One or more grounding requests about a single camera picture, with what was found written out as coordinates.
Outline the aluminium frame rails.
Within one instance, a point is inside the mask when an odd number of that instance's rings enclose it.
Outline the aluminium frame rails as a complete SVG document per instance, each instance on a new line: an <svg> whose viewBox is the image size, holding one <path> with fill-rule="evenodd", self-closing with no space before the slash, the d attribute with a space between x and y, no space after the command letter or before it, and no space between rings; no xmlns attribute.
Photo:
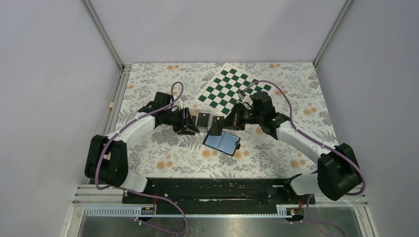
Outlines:
<svg viewBox="0 0 419 237"><path fill-rule="evenodd" d="M105 47L109 51L111 58L117 65L118 74L115 80L113 80L113 89L112 94L109 99L109 102L106 103L106 115L105 121L101 129L101 133L109 132L110 130L114 129L116 126L118 114L120 111L120 107L122 104L123 94L125 92L125 86L128 82L128 77L130 70L132 68L131 64L125 64L120 59L116 48L114 47L108 33L105 30L103 23L100 20L100 17L93 6L92 1L90 0L83 0L81 1L82 5L87 11L88 16L90 17L92 23L94 24L99 36L101 37ZM110 102L114 102L113 108L108 108L108 104ZM371 217L371 212L368 206L361 207L359 210L359 214L357 215L361 232L365 237L377 237L377 229L375 227L374 221Z"/></svg>

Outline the clear acrylic card stand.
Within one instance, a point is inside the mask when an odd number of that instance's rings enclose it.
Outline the clear acrylic card stand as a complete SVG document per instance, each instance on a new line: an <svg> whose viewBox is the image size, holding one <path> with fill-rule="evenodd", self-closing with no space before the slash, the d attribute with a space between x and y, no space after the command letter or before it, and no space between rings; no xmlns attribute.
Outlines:
<svg viewBox="0 0 419 237"><path fill-rule="evenodd" d="M208 133L212 120L211 111L207 110L190 110L190 115L201 133Z"/></svg>

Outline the green white checkerboard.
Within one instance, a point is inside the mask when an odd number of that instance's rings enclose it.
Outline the green white checkerboard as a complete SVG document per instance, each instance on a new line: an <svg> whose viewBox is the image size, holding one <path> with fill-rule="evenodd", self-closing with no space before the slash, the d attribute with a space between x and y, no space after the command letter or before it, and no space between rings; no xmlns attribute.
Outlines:
<svg viewBox="0 0 419 237"><path fill-rule="evenodd" d="M225 63L201 89L195 101L215 114L227 115L233 106L241 101L239 91L249 95L261 91L269 92L272 89L272 86L263 82L248 88L255 81L256 78L248 72Z"/></svg>

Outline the floral patterned table mat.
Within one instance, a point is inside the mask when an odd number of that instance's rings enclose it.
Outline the floral patterned table mat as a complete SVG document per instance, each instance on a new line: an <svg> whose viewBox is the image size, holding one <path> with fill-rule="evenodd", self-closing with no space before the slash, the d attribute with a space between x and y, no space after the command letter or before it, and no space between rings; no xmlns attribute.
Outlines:
<svg viewBox="0 0 419 237"><path fill-rule="evenodd" d="M319 139L337 143L315 68L311 62L232 63L233 69L275 83L269 92L276 111L292 113L295 124ZM154 99L155 93L178 94L193 115L207 111L196 96L222 68L221 63L137 63L128 67L116 129ZM177 135L161 125L128 151L130 170L146 177L288 178L309 174L315 163L290 145L274 140L257 125L236 132L241 147L229 156L203 145L204 133Z"/></svg>

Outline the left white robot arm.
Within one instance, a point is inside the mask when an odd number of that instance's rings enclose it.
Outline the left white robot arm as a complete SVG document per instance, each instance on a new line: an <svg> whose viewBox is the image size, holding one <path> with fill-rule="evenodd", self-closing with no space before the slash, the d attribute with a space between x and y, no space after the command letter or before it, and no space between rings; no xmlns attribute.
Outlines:
<svg viewBox="0 0 419 237"><path fill-rule="evenodd" d="M119 131L106 136L95 135L90 142L84 174L96 183L134 191L142 203L153 198L147 178L129 170L128 150L159 125L171 126L178 135L194 135L199 129L188 108L179 98L157 92L154 100L138 110L134 118Z"/></svg>

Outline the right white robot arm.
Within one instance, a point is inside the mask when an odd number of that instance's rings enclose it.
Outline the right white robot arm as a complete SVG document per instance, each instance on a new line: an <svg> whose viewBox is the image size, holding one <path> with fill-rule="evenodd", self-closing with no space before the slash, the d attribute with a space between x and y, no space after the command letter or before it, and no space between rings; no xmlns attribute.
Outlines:
<svg viewBox="0 0 419 237"><path fill-rule="evenodd" d="M311 159L317 170L309 175L295 175L287 180L284 199L298 202L303 195L322 193L333 201L363 183L353 149L346 143L333 145L311 137L292 122L291 117L279 113L267 92L250 96L252 104L246 107L237 102L227 117L212 122L211 135L221 135L224 129L244 130L247 124L257 124L262 131L284 142Z"/></svg>

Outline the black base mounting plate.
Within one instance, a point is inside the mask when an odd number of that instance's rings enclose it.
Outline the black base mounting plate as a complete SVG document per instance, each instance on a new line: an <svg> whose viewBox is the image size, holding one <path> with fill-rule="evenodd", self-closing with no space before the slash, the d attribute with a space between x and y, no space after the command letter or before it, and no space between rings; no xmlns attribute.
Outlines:
<svg viewBox="0 0 419 237"><path fill-rule="evenodd" d="M269 213L277 205L303 208L289 179L149 178L144 193L167 198L188 214Z"/></svg>

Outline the black leather card holder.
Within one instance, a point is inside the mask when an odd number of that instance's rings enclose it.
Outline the black leather card holder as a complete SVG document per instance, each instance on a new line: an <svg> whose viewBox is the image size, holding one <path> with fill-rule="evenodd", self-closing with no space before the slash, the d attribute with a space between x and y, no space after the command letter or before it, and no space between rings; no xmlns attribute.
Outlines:
<svg viewBox="0 0 419 237"><path fill-rule="evenodd" d="M203 141L203 145L229 156L233 156L241 147L240 137L224 131L219 136L210 135L208 133Z"/></svg>

